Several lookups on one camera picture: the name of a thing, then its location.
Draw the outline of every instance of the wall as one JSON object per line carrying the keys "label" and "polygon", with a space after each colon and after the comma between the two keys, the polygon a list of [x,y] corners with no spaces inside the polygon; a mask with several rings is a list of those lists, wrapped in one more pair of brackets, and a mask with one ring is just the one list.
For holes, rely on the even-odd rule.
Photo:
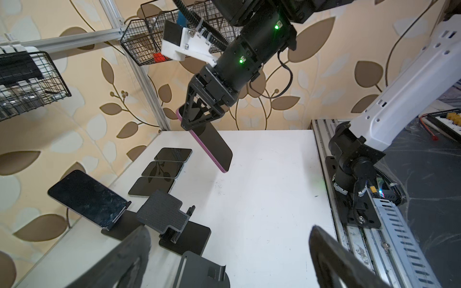
{"label": "wall", "polygon": [[[294,73],[291,88],[271,103],[247,86],[238,105],[214,121],[214,126],[224,130],[306,129],[316,118],[355,117],[416,57],[428,41],[445,2],[356,0],[347,6],[313,14],[304,24],[294,25],[298,31],[297,50],[281,53],[281,60]],[[164,10],[169,3],[153,4]],[[431,8],[415,21],[429,5]],[[136,15],[133,7],[124,17],[130,15]],[[176,117],[172,111],[184,103],[192,73],[202,65],[203,62],[188,58],[184,63],[168,61],[149,67],[155,86],[158,89],[164,86],[167,92],[171,90],[172,99],[169,100],[167,93],[164,107],[167,116],[172,118],[173,130],[181,128],[179,121],[173,120]],[[280,69],[276,56],[262,70],[263,76],[253,85],[256,91],[272,96],[285,88],[289,73]]]}
{"label": "wall", "polygon": [[[110,28],[97,0],[73,3],[2,0],[0,16],[21,41]],[[74,169],[110,185],[159,131],[111,45],[51,55],[72,96],[0,122],[0,287],[18,282],[67,230],[66,209],[47,195],[52,185]]]}

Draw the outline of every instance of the white tabletop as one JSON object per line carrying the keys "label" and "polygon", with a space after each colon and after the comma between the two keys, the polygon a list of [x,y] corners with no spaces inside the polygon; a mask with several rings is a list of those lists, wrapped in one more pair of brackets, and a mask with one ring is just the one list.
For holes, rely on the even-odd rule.
{"label": "white tabletop", "polygon": [[[189,132],[162,132],[110,187],[137,211],[146,198],[128,191],[163,147],[191,148],[171,190],[195,205],[191,221],[211,229],[203,257],[226,265],[232,287],[318,287],[309,253],[309,233],[319,225],[336,237],[319,155],[311,130],[220,131],[233,151],[221,173]],[[152,238],[143,287],[170,288],[180,256]],[[119,241],[80,219],[18,287],[62,288]]]}

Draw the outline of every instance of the screw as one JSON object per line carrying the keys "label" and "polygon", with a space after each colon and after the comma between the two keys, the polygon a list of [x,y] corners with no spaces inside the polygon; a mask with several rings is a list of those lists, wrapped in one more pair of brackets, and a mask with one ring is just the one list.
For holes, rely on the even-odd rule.
{"label": "screw", "polygon": [[383,242],[382,246],[383,246],[383,248],[384,248],[384,250],[385,250],[386,252],[388,252],[388,251],[390,250],[390,245],[389,245],[389,243]]}
{"label": "screw", "polygon": [[363,216],[359,216],[359,223],[360,224],[365,224],[366,220]]}

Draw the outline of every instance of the smartphone screen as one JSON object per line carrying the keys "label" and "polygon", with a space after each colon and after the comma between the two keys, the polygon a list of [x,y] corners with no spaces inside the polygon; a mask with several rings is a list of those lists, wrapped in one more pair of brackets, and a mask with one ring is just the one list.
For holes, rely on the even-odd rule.
{"label": "smartphone screen", "polygon": [[192,149],[184,148],[162,148],[160,152],[155,156],[155,160],[158,161],[175,161],[175,162],[186,162],[189,159]]}
{"label": "smartphone screen", "polygon": [[53,185],[48,195],[104,229],[128,207],[127,200],[80,170]]}
{"label": "smartphone screen", "polygon": [[182,162],[152,161],[146,167],[141,176],[176,179],[182,168]]}
{"label": "smartphone screen", "polygon": [[[182,121],[183,111],[184,105],[176,111],[176,116],[180,121]],[[232,161],[232,150],[227,146],[224,139],[211,123],[206,123],[189,132],[223,173],[229,171]]]}
{"label": "smartphone screen", "polygon": [[131,187],[128,195],[149,197],[157,190],[168,193],[173,186],[174,179],[171,178],[148,178],[140,177]]}

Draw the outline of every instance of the metal mesh basket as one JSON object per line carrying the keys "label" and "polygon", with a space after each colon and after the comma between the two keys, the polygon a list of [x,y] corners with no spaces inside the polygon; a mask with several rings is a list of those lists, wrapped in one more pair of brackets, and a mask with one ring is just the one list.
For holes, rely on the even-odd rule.
{"label": "metal mesh basket", "polygon": [[[217,31],[221,32],[228,42],[234,41],[240,34],[241,27],[230,26],[211,0],[195,2],[188,8],[194,10]],[[166,20],[177,21],[178,12],[178,9],[162,11],[158,15],[146,19],[130,21],[120,43],[139,66],[171,60],[161,54],[163,28]],[[191,24],[188,24],[188,28],[195,32],[195,27],[192,27]],[[211,46],[211,53],[219,51],[214,45]]]}
{"label": "metal mesh basket", "polygon": [[46,52],[1,54],[0,66],[0,121],[71,95]]}

